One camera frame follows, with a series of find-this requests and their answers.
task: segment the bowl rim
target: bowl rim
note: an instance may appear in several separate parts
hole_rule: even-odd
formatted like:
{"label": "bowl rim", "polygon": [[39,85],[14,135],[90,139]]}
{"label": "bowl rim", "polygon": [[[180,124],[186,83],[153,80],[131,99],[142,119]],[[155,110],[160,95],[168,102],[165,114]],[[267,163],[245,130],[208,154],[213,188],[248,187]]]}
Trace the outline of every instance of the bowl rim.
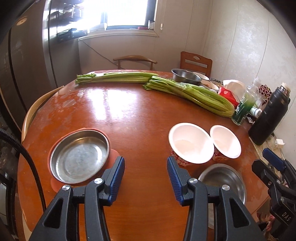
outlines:
{"label": "bowl rim", "polygon": [[244,200],[242,201],[243,204],[245,204],[246,202],[246,199],[247,199],[247,189],[246,189],[246,185],[244,183],[244,180],[242,178],[242,175],[240,173],[238,173],[233,167],[229,166],[229,165],[226,165],[226,164],[223,164],[223,163],[216,163],[216,164],[213,164],[211,166],[209,166],[208,168],[206,168],[201,174],[200,176],[198,177],[198,180],[199,181],[203,181],[205,176],[210,173],[211,171],[213,171],[214,169],[216,168],[219,168],[219,167],[224,167],[224,168],[227,168],[229,170],[231,170],[235,175],[238,176],[238,178],[240,179],[240,181],[242,182],[242,186],[243,186],[243,189],[244,189]]}
{"label": "bowl rim", "polygon": [[[107,137],[107,135],[105,134],[105,133],[103,133],[101,130],[99,130],[99,129],[95,129],[95,128],[81,128],[81,129],[78,129],[78,130],[75,130],[75,131],[73,131],[73,132],[70,132],[70,133],[68,133],[67,135],[65,135],[65,136],[63,136],[62,138],[60,138],[53,146],[52,146],[52,148],[51,148],[51,150],[50,150],[50,152],[49,152],[49,155],[48,155],[48,167],[49,167],[49,169],[50,169],[50,173],[52,174],[52,176],[55,178],[55,179],[57,179],[58,181],[60,181],[60,182],[63,182],[63,183],[65,183],[64,181],[62,181],[58,176],[56,176],[55,174],[54,174],[54,172],[53,172],[53,169],[52,169],[52,158],[53,158],[53,155],[54,155],[54,152],[56,151],[56,149],[58,148],[58,146],[66,139],[66,138],[68,138],[68,137],[70,137],[70,136],[72,136],[72,135],[74,135],[74,134],[76,134],[76,133],[79,133],[79,132],[83,132],[83,131],[95,131],[95,132],[98,132],[99,134],[101,134],[103,137],[104,137],[104,139],[105,139],[105,141],[106,141],[106,143],[107,143],[107,154],[106,154],[106,157],[104,158],[104,160],[103,160],[103,165],[102,165],[102,167],[104,166],[104,164],[106,163],[106,161],[107,161],[107,159],[108,159],[108,156],[109,156],[109,153],[110,153],[110,142],[109,142],[109,139],[108,139],[108,137]],[[83,181],[79,181],[79,182],[67,182],[68,184],[77,184],[77,183],[81,183],[81,182],[84,182],[84,181],[86,181],[86,180],[88,180],[89,178],[91,178],[92,176],[90,176],[90,177],[88,177],[87,179],[85,179],[85,180],[83,180]]]}
{"label": "bowl rim", "polygon": [[[217,88],[214,89],[214,88],[211,88],[211,87],[209,87],[209,86],[206,86],[205,83],[203,83],[203,82],[208,82],[209,84],[214,85],[214,86],[216,86]],[[200,81],[200,83],[201,83],[202,85],[204,85],[206,88],[209,88],[209,89],[211,89],[211,90],[218,91],[218,90],[220,89],[219,86],[215,85],[214,83],[210,82],[209,80],[204,80],[204,79],[202,79],[202,80]]]}
{"label": "bowl rim", "polygon": [[[211,145],[211,151],[209,151],[209,159],[208,160],[205,160],[203,162],[191,162],[189,160],[186,159],[185,155],[183,155],[181,152],[178,151],[178,149],[176,148],[175,144],[174,144],[174,141],[173,141],[173,134],[174,134],[174,131],[179,128],[180,126],[193,126],[199,130],[201,130],[205,135],[206,137],[211,141],[212,145]],[[182,122],[182,123],[178,123],[176,125],[174,125],[170,131],[169,131],[169,134],[168,134],[168,141],[169,141],[169,144],[172,148],[172,150],[179,156],[181,157],[182,159],[184,159],[185,161],[187,162],[190,162],[190,163],[194,163],[194,164],[202,164],[202,163],[206,163],[208,162],[214,155],[214,143],[213,143],[213,140],[212,138],[210,137],[210,135],[203,129],[201,128],[200,126],[197,126],[195,124],[192,124],[192,123],[187,123],[187,122]]]}
{"label": "bowl rim", "polygon": [[200,76],[198,76],[198,75],[196,75],[196,76],[199,77],[200,80],[193,80],[193,79],[185,78],[185,77],[183,77],[183,76],[181,76],[181,75],[176,74],[176,73],[174,72],[175,70],[182,70],[182,71],[184,71],[184,72],[192,73],[192,74],[194,74],[194,75],[196,75],[196,74],[195,74],[194,72],[192,72],[192,71],[185,70],[185,69],[177,69],[177,68],[172,69],[171,72],[172,72],[173,74],[177,75],[177,76],[180,77],[180,78],[184,78],[184,79],[188,79],[188,80],[192,80],[192,81],[196,81],[196,82],[201,82],[201,80],[202,80],[202,78],[201,78]]}
{"label": "bowl rim", "polygon": [[199,72],[193,72],[194,74],[198,75],[202,80],[210,81],[210,78],[208,76],[205,76],[204,74],[201,74]]}
{"label": "bowl rim", "polygon": [[[213,138],[213,132],[214,132],[214,130],[217,129],[217,128],[223,128],[223,129],[228,130],[228,131],[232,134],[232,136],[234,137],[234,139],[238,141],[238,143],[239,143],[239,152],[238,152],[238,154],[236,154],[236,155],[232,155],[232,156],[231,156],[231,155],[228,155],[227,153],[225,153],[224,151],[222,151],[222,150],[219,148],[219,146],[217,145],[216,141],[215,141],[214,138]],[[239,139],[237,138],[237,136],[236,136],[231,130],[229,130],[227,127],[225,127],[225,126],[221,126],[221,125],[214,125],[214,126],[212,126],[211,129],[210,129],[210,137],[212,138],[212,141],[213,141],[215,147],[216,147],[216,148],[218,149],[218,151],[220,151],[223,155],[225,155],[225,156],[227,156],[227,157],[229,157],[229,158],[231,158],[231,159],[238,158],[238,157],[241,155],[241,153],[242,153],[242,146],[241,146],[241,144],[240,144],[240,141],[239,141]]]}

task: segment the power cord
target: power cord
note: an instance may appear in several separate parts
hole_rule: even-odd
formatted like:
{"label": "power cord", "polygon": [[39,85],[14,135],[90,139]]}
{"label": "power cord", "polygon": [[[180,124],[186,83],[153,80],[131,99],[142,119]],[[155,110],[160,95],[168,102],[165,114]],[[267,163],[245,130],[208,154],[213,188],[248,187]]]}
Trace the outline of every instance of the power cord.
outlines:
{"label": "power cord", "polygon": [[[81,42],[83,42],[85,45],[87,45],[88,47],[90,47],[93,51],[95,51],[91,46],[89,46],[87,43],[85,43],[84,41],[81,41]],[[106,58],[106,57],[104,57],[103,55],[101,55],[100,53],[98,53],[97,51],[95,51],[98,55],[100,55],[102,58],[104,58],[104,59],[106,59],[106,60],[108,60],[110,63],[112,63],[112,64],[114,64],[115,66],[117,66],[118,67],[118,65],[117,64],[115,64],[114,62],[112,62],[110,59],[108,59],[108,58]]]}
{"label": "power cord", "polygon": [[46,210],[46,203],[45,203],[44,193],[43,193],[43,190],[42,190],[42,186],[41,186],[41,182],[40,182],[40,178],[38,176],[36,166],[35,166],[32,158],[31,158],[30,154],[28,153],[28,151],[24,148],[24,146],[17,139],[15,139],[11,134],[9,134],[7,131],[5,131],[4,129],[1,129],[1,128],[0,128],[0,139],[6,141],[8,144],[10,144],[12,147],[14,147],[26,159],[26,161],[29,164],[29,166],[31,168],[31,171],[33,173],[33,176],[34,176],[34,179],[35,179],[35,182],[36,182],[36,185],[37,185],[37,189],[38,189],[38,192],[39,192],[42,209],[43,209],[43,212],[44,212]]}

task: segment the stainless steel bowl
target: stainless steel bowl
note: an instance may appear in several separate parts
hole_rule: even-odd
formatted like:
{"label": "stainless steel bowl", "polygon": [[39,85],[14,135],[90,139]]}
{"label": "stainless steel bowl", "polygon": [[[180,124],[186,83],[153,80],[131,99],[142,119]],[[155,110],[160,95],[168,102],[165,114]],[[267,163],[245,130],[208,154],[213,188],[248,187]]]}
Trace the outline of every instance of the stainless steel bowl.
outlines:
{"label": "stainless steel bowl", "polygon": [[68,184],[80,183],[95,175],[109,155],[108,139],[96,130],[81,130],[62,139],[50,157],[53,176]]}
{"label": "stainless steel bowl", "polygon": [[193,85],[200,85],[202,80],[195,73],[184,69],[172,69],[173,80],[176,82],[189,83]]}
{"label": "stainless steel bowl", "polygon": [[208,167],[198,178],[206,185],[220,187],[227,184],[243,202],[246,201],[246,186],[240,174],[231,166],[226,164],[213,164]]}

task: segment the small bottle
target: small bottle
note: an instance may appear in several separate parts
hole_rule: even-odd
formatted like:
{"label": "small bottle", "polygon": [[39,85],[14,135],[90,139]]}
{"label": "small bottle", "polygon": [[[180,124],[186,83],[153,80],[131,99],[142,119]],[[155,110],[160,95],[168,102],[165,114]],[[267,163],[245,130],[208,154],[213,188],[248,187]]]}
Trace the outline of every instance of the small bottle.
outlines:
{"label": "small bottle", "polygon": [[148,29],[149,30],[154,30],[154,21],[148,20]]}
{"label": "small bottle", "polygon": [[288,110],[290,88],[282,83],[272,94],[261,115],[248,133],[256,145],[262,145],[275,130]]}
{"label": "small bottle", "polygon": [[261,85],[260,80],[256,77],[251,85],[246,89],[246,92],[241,99],[239,105],[237,106],[233,116],[231,117],[232,121],[236,125],[241,125],[249,113],[251,108],[254,106],[259,96],[259,86]]}
{"label": "small bottle", "polygon": [[262,113],[262,110],[258,109],[256,106],[253,106],[250,110],[250,114],[255,118],[258,118],[261,113]]}

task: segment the round wooden table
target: round wooden table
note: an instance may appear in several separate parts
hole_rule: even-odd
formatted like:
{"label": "round wooden table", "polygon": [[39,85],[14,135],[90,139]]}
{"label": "round wooden table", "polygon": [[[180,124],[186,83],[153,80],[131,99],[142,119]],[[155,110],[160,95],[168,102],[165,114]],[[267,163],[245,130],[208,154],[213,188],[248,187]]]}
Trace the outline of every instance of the round wooden table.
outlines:
{"label": "round wooden table", "polygon": [[[156,73],[171,77],[171,73]],[[78,86],[74,81],[69,83],[37,112],[23,145],[35,162],[48,205],[56,194],[47,169],[52,145],[82,127],[104,131],[111,148],[126,161],[117,200],[111,207],[105,207],[111,239],[180,241],[188,207],[181,207],[176,201],[166,168],[170,155],[168,133],[180,122],[196,124],[207,132],[213,125],[223,125],[235,133],[242,154],[226,164],[242,174],[247,189],[247,209],[250,213],[257,210],[268,194],[265,185],[251,170],[258,155],[247,134],[249,125],[237,126],[230,118],[215,115],[174,95],[147,91],[142,84]],[[214,163],[210,160],[198,164],[195,177]],[[33,175],[22,156],[18,166],[18,191],[27,226],[32,231],[42,215],[42,208]],[[80,208],[79,215],[81,240],[86,240],[84,207]]]}

